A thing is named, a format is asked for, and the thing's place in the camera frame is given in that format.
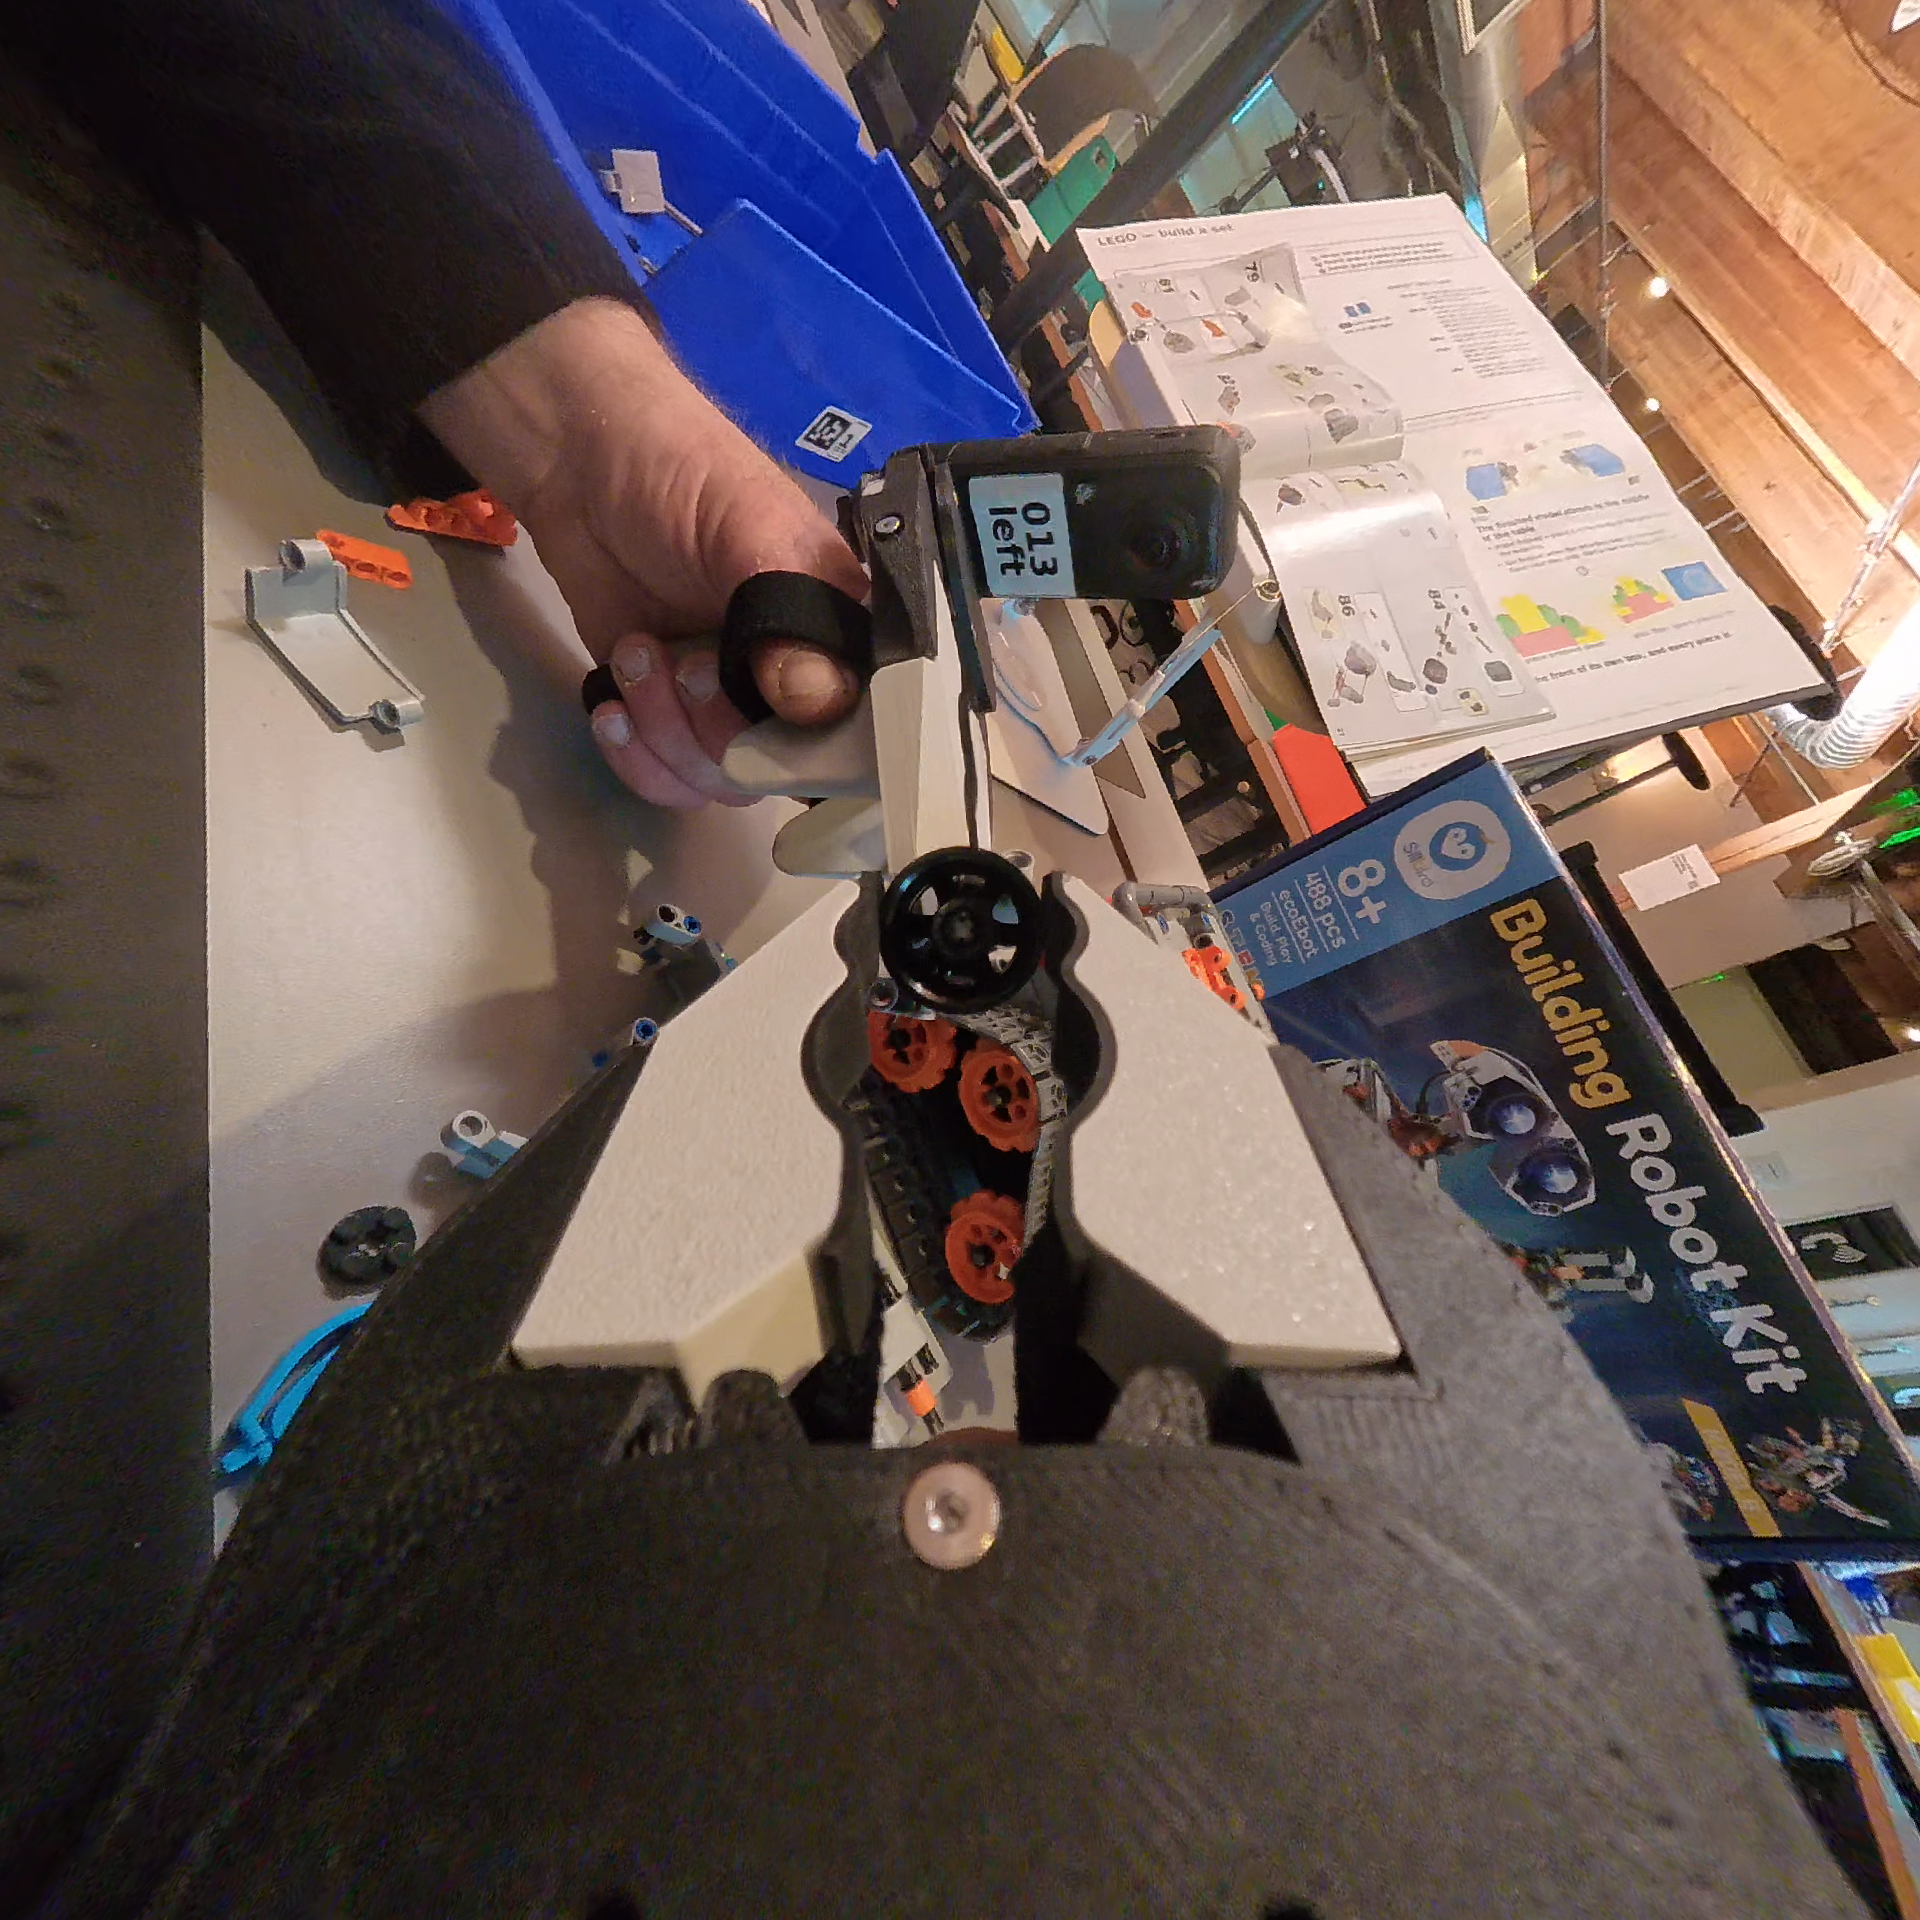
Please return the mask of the open instruction booklet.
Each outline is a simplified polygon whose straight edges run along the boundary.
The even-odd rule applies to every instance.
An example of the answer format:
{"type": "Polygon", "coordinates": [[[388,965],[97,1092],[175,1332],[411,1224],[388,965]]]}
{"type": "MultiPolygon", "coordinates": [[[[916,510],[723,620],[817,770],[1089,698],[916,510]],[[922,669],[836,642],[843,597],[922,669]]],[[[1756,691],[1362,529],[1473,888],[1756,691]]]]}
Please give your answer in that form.
{"type": "Polygon", "coordinates": [[[1241,556],[1372,795],[1808,698],[1817,672],[1450,201],[1083,232],[1149,422],[1240,446],[1241,556]]]}

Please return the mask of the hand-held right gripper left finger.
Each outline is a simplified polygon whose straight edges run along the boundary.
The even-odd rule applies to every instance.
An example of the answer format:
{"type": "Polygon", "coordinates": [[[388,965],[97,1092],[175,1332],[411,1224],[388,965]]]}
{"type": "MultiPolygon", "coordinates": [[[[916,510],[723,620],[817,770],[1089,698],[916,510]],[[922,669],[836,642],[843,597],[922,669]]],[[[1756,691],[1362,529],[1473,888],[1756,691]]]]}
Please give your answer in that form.
{"type": "Polygon", "coordinates": [[[520,1321],[522,1365],[792,1388],[861,1349],[876,1259],[849,1101],[876,974],[879,893],[833,885],[669,1019],[520,1321]]]}

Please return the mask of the grey flat hinged panel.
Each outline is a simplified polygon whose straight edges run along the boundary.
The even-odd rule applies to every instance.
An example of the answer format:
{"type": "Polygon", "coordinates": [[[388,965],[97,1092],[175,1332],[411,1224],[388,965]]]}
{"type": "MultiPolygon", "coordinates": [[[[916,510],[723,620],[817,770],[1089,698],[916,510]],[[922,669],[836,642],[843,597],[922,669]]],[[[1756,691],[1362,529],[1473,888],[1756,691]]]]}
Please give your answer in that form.
{"type": "Polygon", "coordinates": [[[397,736],[425,721],[423,693],[345,604],[347,569],[320,540],[284,540],[247,569],[247,624],[337,729],[397,736]]]}

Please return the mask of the orange flat panel piece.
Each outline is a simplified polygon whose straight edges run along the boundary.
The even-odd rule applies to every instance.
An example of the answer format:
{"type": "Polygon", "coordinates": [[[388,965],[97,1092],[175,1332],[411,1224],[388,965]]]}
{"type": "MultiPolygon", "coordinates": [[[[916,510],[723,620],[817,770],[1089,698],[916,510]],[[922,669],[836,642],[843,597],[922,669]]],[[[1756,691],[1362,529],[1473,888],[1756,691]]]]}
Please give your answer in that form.
{"type": "Polygon", "coordinates": [[[457,496],[416,496],[393,504],[386,524],[408,534],[479,545],[490,552],[507,552],[520,540],[516,516],[487,489],[468,489],[457,496]]]}

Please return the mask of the blue plastic bin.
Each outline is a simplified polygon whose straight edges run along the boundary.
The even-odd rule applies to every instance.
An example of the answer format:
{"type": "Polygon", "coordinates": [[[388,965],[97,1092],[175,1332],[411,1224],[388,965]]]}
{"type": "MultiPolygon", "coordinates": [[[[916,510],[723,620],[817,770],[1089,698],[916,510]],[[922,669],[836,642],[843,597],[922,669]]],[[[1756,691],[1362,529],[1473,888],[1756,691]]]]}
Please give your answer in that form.
{"type": "Polygon", "coordinates": [[[461,3],[683,371],[781,465],[1037,421],[891,153],[748,5],[461,3]]]}

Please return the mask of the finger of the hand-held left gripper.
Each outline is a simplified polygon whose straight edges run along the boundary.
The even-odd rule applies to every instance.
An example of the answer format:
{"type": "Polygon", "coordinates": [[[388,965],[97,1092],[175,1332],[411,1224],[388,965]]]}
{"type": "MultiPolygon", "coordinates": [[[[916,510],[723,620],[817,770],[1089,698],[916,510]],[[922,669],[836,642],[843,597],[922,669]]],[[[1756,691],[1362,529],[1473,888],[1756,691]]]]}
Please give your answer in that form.
{"type": "Polygon", "coordinates": [[[1026,795],[995,773],[987,715],[959,708],[968,842],[1019,873],[1040,873],[1040,837],[1026,795]]]}
{"type": "Polygon", "coordinates": [[[939,638],[932,658],[879,665],[869,693],[881,781],[881,872],[893,878],[927,856],[973,848],[977,739],[955,640],[939,638]]]}

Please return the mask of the grey orange tracked toy robot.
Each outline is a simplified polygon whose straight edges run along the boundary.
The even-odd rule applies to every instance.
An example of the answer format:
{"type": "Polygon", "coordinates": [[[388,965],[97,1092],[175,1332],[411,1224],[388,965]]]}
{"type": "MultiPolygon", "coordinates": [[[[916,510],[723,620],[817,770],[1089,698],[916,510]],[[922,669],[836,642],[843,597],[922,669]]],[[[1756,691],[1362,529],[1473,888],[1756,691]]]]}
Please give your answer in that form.
{"type": "Polygon", "coordinates": [[[1087,1349],[1089,1269],[1053,1219],[1053,1163],[1077,1084],[1053,1061],[1045,992],[983,1014],[872,1011],[872,1067],[849,1099],[879,1259],[872,1443],[912,1449],[1015,1428],[1040,1396],[1045,1436],[1105,1417],[1131,1374],[1087,1349]]]}

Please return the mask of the small black nut piece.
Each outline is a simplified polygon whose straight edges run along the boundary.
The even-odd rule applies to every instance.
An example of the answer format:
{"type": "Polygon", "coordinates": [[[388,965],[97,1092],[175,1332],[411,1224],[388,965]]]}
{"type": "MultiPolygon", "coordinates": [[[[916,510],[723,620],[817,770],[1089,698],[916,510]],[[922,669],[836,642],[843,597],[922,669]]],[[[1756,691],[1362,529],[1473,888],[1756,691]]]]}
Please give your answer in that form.
{"type": "Polygon", "coordinates": [[[419,1248],[419,1227],[404,1208],[359,1208],[341,1216],[319,1248],[319,1269],[341,1289],[379,1289],[419,1248]]]}

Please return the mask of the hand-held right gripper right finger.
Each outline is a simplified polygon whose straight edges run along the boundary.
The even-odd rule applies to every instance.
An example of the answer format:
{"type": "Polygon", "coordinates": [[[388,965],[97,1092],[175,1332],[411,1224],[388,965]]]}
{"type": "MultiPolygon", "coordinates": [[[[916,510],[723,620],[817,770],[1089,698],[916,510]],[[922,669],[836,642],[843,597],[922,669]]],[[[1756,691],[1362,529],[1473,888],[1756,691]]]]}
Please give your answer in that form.
{"type": "Polygon", "coordinates": [[[1051,881],[1048,904],[1064,1017],[1092,1035],[1057,1187],[1077,1344],[1116,1385],[1401,1360],[1276,1043],[1083,881],[1051,881]]]}

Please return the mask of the blue plastic separator tool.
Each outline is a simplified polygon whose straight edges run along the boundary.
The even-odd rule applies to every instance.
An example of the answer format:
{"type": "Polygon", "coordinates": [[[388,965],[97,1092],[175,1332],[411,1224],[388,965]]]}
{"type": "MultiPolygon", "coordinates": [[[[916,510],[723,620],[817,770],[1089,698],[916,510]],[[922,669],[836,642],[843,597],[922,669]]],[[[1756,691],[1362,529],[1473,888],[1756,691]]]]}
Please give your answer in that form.
{"type": "Polygon", "coordinates": [[[276,1358],[233,1412],[212,1449],[216,1490],[227,1493],[249,1485],[272,1464],[300,1410],[320,1388],[329,1365],[351,1349],[375,1304],[378,1294],[373,1292],[351,1301],[329,1320],[303,1332],[276,1358]]]}

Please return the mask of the red plastic bin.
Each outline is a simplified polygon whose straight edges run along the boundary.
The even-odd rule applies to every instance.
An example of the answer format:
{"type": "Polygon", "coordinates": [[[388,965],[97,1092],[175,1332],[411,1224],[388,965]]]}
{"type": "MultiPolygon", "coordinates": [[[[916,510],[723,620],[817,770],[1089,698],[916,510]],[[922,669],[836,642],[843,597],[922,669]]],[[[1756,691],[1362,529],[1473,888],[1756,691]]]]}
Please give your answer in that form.
{"type": "Polygon", "coordinates": [[[1308,728],[1283,725],[1241,740],[1290,848],[1329,832],[1367,806],[1337,745],[1308,728]]]}

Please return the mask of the person's left hand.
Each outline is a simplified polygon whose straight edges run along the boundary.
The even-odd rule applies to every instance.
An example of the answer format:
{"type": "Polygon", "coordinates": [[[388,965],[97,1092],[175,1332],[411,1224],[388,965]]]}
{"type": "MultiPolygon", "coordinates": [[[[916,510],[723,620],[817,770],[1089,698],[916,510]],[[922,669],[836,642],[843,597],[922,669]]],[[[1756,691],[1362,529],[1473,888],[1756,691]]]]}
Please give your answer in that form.
{"type": "Polygon", "coordinates": [[[835,524],[675,363],[632,305],[583,300],[419,404],[425,430],[524,526],[612,674],[593,740],[640,801],[751,806],[723,757],[748,721],[714,636],[736,588],[808,574],[864,604],[835,524]]]}

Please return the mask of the small black wheel assembly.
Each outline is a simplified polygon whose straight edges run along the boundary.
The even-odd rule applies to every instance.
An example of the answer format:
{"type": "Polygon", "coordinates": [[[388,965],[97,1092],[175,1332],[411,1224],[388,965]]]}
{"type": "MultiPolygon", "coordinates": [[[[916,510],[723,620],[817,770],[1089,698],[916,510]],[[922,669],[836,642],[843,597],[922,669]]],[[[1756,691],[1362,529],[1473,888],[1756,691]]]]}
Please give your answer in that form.
{"type": "Polygon", "coordinates": [[[1042,898],[1003,856],[937,848],[883,885],[879,948],[912,1004],[937,1017],[985,1014],[1040,971],[1042,898]]]}

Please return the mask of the blue cardboard box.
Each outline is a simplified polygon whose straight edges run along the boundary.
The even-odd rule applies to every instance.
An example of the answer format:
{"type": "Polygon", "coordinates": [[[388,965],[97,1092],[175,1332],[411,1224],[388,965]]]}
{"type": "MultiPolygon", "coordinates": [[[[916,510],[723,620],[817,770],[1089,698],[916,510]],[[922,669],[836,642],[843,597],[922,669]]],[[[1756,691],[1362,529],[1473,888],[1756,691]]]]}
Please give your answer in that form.
{"type": "Polygon", "coordinates": [[[1479,1226],[1699,1542],[1915,1549],[1915,1461],[1515,781],[1477,752],[1217,893],[1276,1035],[1479,1226]]]}

